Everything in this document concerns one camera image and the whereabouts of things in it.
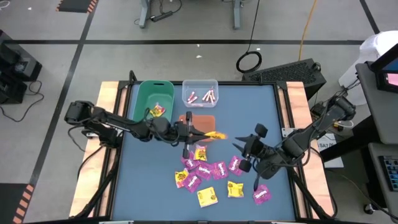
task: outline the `black floor stripe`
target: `black floor stripe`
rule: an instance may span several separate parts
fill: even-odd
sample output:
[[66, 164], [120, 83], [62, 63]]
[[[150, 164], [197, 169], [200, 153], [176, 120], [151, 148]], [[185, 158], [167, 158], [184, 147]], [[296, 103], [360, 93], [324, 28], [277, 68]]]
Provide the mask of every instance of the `black floor stripe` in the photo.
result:
[[[161, 44], [249, 44], [250, 40], [8, 40], [8, 44], [98, 44], [98, 45], [161, 45]], [[301, 40], [253, 40], [252, 44], [299, 45]], [[363, 40], [304, 40], [304, 45], [361, 45]]]
[[366, 1], [365, 1], [365, 0], [359, 0], [359, 1], [360, 1], [361, 5], [362, 5], [363, 10], [365, 11], [365, 15], [366, 15], [366, 17], [368, 18], [369, 23], [371, 24], [371, 27], [372, 27], [372, 29], [373, 29], [373, 32], [374, 32], [375, 34], [380, 33], [380, 30], [379, 30], [379, 28], [377, 27], [376, 21], [374, 20], [374, 18], [373, 18], [373, 16], [372, 16], [372, 13], [371, 13], [371, 11], [369, 10], [368, 4], [366, 4]]
[[94, 17], [96, 6], [95, 6], [93, 12], [90, 13], [88, 15], [88, 17], [87, 17], [85, 27], [84, 27], [83, 32], [82, 32], [81, 37], [80, 37], [80, 43], [78, 44], [78, 46], [76, 48], [75, 55], [73, 56], [72, 62], [70, 64], [68, 75], [67, 75], [67, 77], [65, 79], [65, 82], [63, 83], [61, 94], [60, 94], [60, 96], [58, 98], [58, 103], [57, 103], [57, 105], [55, 107], [54, 114], [52, 115], [52, 119], [51, 119], [51, 122], [50, 122], [49, 129], [47, 130], [47, 134], [45, 135], [42, 148], [40, 150], [39, 156], [38, 156], [37, 161], [36, 161], [36, 165], [34, 167], [32, 176], [30, 177], [30, 182], [29, 183], [34, 185], [34, 186], [36, 186], [36, 183], [39, 180], [40, 173], [42, 171], [45, 158], [47, 157], [47, 153], [48, 153], [49, 148], [50, 148], [51, 140], [52, 140], [52, 137], [54, 135], [55, 128], [57, 127], [58, 120], [60, 118], [60, 113], [61, 113], [63, 104], [65, 103], [65, 99], [67, 97], [68, 90], [69, 90], [70, 84], [72, 82], [72, 78], [73, 78], [73, 76], [75, 74], [75, 70], [76, 70], [77, 64], [79, 62], [81, 51], [83, 50], [83, 46], [84, 45], [82, 43], [87, 38], [87, 34], [88, 34], [89, 29], [90, 29], [91, 22], [93, 21], [93, 17]]

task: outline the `black mat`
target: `black mat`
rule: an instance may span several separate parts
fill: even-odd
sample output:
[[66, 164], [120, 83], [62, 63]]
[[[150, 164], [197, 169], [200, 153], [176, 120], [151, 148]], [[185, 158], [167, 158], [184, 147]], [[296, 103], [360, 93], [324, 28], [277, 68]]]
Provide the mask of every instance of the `black mat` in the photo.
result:
[[92, 12], [97, 0], [63, 0], [57, 8], [60, 12]]
[[14, 223], [19, 201], [27, 184], [0, 184], [0, 223]]

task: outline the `black table frame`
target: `black table frame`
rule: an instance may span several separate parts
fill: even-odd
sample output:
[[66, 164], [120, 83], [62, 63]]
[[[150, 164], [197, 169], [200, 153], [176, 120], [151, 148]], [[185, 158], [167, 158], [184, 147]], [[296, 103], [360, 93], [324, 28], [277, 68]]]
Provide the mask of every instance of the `black table frame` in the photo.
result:
[[[116, 101], [114, 104], [114, 109], [113, 109], [113, 113], [117, 114], [120, 108], [120, 104], [121, 104], [121, 96], [122, 96], [122, 91], [127, 88], [126, 91], [126, 98], [124, 100], [124, 107], [123, 107], [123, 117], [127, 117], [127, 113], [129, 110], [129, 106], [130, 106], [130, 102], [131, 102], [131, 95], [132, 95], [132, 87], [135, 84], [140, 84], [143, 81], [137, 81], [135, 77], [133, 77], [133, 80], [130, 81], [119, 81], [119, 85], [118, 85], [118, 92], [116, 93]], [[173, 85], [182, 85], [182, 81], [171, 81], [171, 83]], [[293, 121], [293, 114], [292, 114], [292, 109], [290, 106], [290, 100], [289, 100], [289, 94], [287, 93], [287, 85], [286, 82], [241, 82], [241, 81], [220, 81], [218, 82], [219, 85], [235, 85], [235, 86], [261, 86], [261, 85], [271, 85], [274, 89], [274, 96], [275, 96], [275, 103], [276, 103], [276, 107], [277, 107], [277, 113], [278, 113], [278, 120], [279, 120], [279, 125], [281, 128], [294, 128], [294, 121]], [[283, 120], [283, 115], [282, 115], [282, 108], [281, 108], [281, 104], [280, 104], [280, 99], [279, 99], [279, 92], [278, 89], [281, 88], [282, 91], [284, 92], [284, 100], [285, 100], [285, 104], [286, 104], [286, 110], [287, 110], [287, 117], [289, 120], [289, 124], [290, 127], [285, 127], [284, 124], [284, 120]], [[124, 136], [123, 136], [123, 141], [122, 144], [119, 148], [116, 149], [116, 151], [121, 151], [121, 149], [123, 148], [123, 142], [124, 142]], [[99, 180], [99, 184], [102, 184], [107, 173], [108, 173], [108, 166], [109, 166], [109, 159], [111, 157], [111, 148], [106, 148], [106, 152], [105, 152], [105, 157], [104, 157], [104, 162], [103, 162], [103, 167], [102, 167], [102, 171], [101, 171], [101, 177]], [[115, 155], [115, 160], [114, 162], [118, 162], [118, 164], [116, 164], [117, 167], [119, 167], [120, 165], [120, 160], [118, 158], [120, 158], [120, 153], [116, 153]], [[298, 175], [301, 178], [302, 182], [306, 185], [305, 183], [305, 174], [303, 171], [303, 166], [300, 163], [300, 166], [298, 168]], [[110, 183], [110, 188], [109, 188], [109, 197], [108, 197], [108, 202], [106, 204], [106, 216], [112, 217], [112, 213], [113, 213], [113, 206], [114, 206], [114, 195], [115, 195], [115, 191], [116, 191], [116, 183], [118, 180], [118, 174], [116, 175], [116, 178], [114, 180], [111, 181]], [[295, 219], [301, 219], [300, 216], [300, 210], [299, 210], [299, 203], [298, 203], [298, 198], [297, 198], [297, 194], [296, 194], [296, 188], [295, 188], [295, 183], [291, 177], [291, 175], [288, 174], [288, 180], [289, 180], [289, 187], [290, 187], [290, 194], [292, 197], [292, 203], [293, 203], [293, 209], [294, 209], [294, 216]], [[94, 209], [94, 217], [98, 217], [100, 215], [100, 206], [101, 206], [101, 201], [102, 198], [100, 198], [95, 206]], [[304, 199], [304, 205], [305, 205], [305, 211], [306, 211], [306, 215], [307, 218], [312, 219], [312, 213], [311, 213], [311, 209], [309, 206], [309, 203], [307, 202], [306, 199]], [[140, 223], [152, 223], [152, 221], [140, 221]]]

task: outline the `white container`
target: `white container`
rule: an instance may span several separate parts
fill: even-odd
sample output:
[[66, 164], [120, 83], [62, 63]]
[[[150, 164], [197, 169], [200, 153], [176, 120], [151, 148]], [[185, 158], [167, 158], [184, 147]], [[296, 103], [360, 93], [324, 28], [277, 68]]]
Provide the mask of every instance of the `white container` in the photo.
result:
[[[211, 101], [208, 97], [206, 101], [205, 95], [213, 90], [214, 99]], [[193, 94], [191, 100], [195, 97], [197, 99], [189, 103], [189, 98]], [[182, 82], [182, 101], [185, 106], [189, 108], [212, 108], [215, 107], [218, 101], [218, 81], [217, 80], [184, 80]]]

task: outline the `white cable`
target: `white cable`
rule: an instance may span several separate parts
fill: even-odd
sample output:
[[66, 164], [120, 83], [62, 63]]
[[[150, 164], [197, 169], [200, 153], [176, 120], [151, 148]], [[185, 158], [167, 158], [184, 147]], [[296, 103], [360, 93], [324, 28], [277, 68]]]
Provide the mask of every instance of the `white cable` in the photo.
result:
[[337, 122], [338, 126], [344, 127], [344, 128], [352, 128], [354, 126], [353, 121], [349, 121], [351, 123], [351, 126], [343, 125], [341, 124], [341, 121]]
[[0, 11], [1, 9], [7, 8], [10, 5], [10, 1], [0, 1]]

